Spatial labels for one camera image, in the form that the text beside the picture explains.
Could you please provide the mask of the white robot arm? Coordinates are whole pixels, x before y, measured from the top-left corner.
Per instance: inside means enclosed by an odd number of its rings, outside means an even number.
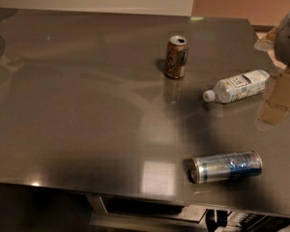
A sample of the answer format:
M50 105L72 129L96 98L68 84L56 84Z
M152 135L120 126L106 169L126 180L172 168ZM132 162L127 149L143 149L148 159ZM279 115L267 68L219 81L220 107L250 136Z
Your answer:
M290 11L264 37L259 39L254 48L260 51L272 51L275 59L290 67Z

